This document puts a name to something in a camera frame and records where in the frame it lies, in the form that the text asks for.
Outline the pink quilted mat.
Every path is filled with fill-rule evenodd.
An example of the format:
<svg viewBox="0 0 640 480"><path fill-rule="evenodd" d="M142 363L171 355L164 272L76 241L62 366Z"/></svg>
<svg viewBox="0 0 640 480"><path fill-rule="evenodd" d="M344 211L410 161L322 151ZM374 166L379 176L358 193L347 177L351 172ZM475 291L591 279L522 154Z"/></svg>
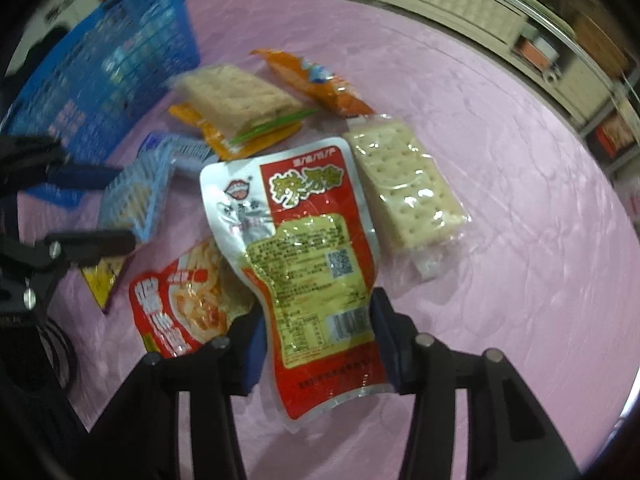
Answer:
<svg viewBox="0 0 640 480"><path fill-rule="evenodd" d="M336 70L382 116L355 156L394 308L452 348L498 347L577 477L634 479L606 438L639 365L639 242L585 148L517 80L421 23L345 0L188 0L206 64L259 51Z"/></svg>

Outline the orange snack bar wrapper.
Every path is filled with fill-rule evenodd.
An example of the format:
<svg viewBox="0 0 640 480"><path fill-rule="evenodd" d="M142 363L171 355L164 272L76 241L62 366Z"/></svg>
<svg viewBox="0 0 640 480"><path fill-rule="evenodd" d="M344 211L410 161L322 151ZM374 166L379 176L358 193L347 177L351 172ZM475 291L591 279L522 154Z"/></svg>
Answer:
<svg viewBox="0 0 640 480"><path fill-rule="evenodd" d="M334 115L352 118L376 114L347 80L323 65L285 51L256 49L250 54L259 56L280 81Z"/></svg>

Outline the red white snack pouch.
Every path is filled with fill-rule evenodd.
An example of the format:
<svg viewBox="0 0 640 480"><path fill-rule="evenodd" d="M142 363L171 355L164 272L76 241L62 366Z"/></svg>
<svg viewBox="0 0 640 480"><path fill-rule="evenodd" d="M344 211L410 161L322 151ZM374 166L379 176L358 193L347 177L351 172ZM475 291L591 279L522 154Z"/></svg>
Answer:
<svg viewBox="0 0 640 480"><path fill-rule="evenodd" d="M285 425L390 390L370 319L380 245L338 136L200 173L215 242L265 312Z"/></svg>

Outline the clear pale cracker pack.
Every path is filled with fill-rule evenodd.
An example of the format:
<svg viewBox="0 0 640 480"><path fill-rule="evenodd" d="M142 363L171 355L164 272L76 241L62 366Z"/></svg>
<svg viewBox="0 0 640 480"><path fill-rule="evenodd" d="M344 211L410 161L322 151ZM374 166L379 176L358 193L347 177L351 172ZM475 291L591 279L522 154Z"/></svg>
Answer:
<svg viewBox="0 0 640 480"><path fill-rule="evenodd" d="M349 119L343 134L384 258L420 281L446 269L472 223L413 130L387 115Z"/></svg>

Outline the cream tufted tv cabinet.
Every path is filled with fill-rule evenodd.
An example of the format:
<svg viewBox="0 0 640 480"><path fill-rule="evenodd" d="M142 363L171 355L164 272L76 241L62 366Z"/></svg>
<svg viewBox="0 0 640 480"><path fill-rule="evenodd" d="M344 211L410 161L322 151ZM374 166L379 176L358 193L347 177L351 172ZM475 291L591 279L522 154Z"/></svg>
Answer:
<svg viewBox="0 0 640 480"><path fill-rule="evenodd" d="M376 0L428 18L502 58L581 127L614 91L614 81L574 32L527 0Z"/></svg>

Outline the green-sealed cracker pack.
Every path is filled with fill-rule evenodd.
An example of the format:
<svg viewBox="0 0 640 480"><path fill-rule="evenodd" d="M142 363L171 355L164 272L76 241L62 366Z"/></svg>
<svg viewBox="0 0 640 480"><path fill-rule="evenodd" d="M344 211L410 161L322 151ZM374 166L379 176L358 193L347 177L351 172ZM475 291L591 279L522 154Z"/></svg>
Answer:
<svg viewBox="0 0 640 480"><path fill-rule="evenodd" d="M209 65L173 76L168 86L226 138L239 141L313 115L317 110L235 65Z"/></svg>

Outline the orange flat snack packet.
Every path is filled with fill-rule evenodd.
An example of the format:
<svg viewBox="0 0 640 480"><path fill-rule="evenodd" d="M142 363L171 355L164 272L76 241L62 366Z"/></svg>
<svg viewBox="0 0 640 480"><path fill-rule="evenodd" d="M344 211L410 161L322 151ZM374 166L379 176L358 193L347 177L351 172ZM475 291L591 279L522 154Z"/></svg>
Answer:
<svg viewBox="0 0 640 480"><path fill-rule="evenodd" d="M221 160L237 160L257 155L276 144L288 140L303 127L301 122L292 122L256 136L243 136L239 141L226 138L213 124L206 120L190 104L180 103L168 108L171 117L183 125L201 131L204 141Z"/></svg>

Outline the red noodle snack pouch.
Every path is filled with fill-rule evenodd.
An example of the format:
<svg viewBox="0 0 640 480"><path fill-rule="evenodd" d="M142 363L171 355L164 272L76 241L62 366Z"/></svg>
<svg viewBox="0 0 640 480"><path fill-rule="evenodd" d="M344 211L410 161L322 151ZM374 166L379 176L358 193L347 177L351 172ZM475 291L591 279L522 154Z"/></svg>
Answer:
<svg viewBox="0 0 640 480"><path fill-rule="evenodd" d="M224 336L255 297L207 237L165 269L139 274L129 302L145 350L171 359Z"/></svg>

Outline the purple yellow chip packet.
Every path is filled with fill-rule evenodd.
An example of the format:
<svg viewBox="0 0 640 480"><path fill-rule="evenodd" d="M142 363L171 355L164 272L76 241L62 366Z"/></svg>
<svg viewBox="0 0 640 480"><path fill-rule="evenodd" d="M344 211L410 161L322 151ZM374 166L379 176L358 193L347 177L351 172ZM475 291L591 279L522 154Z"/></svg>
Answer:
<svg viewBox="0 0 640 480"><path fill-rule="evenodd" d="M103 258L95 266L80 269L96 305L103 313L110 308L113 292L120 282L120 276L127 269L129 260L129 256Z"/></svg>

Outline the blue plastic basket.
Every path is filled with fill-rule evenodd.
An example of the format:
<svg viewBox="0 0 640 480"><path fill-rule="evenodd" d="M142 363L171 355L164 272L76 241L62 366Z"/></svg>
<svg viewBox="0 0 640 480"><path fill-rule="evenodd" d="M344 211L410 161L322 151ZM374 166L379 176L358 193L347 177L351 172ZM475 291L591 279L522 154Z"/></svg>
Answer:
<svg viewBox="0 0 640 480"><path fill-rule="evenodd" d="M47 133L75 162L105 162L167 79L199 62L186 0L106 0L43 59L1 130Z"/></svg>

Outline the blue silver wafer bar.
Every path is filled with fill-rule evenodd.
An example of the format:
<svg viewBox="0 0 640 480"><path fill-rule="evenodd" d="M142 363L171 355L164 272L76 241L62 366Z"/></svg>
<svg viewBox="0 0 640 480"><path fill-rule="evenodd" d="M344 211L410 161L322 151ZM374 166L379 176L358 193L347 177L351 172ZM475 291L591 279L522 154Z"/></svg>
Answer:
<svg viewBox="0 0 640 480"><path fill-rule="evenodd" d="M170 151L171 166L178 176L198 180L204 167L219 162L218 155L202 139L188 134L152 131L142 141L138 155Z"/></svg>

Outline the light blue cracker pack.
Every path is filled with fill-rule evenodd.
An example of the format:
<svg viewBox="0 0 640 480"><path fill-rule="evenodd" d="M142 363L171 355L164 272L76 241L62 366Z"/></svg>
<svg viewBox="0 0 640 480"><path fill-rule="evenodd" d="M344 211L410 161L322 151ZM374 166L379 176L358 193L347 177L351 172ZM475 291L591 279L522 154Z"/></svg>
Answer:
<svg viewBox="0 0 640 480"><path fill-rule="evenodd" d="M104 190L100 229L127 229L139 244L152 240L168 194L174 167L166 145L138 156Z"/></svg>

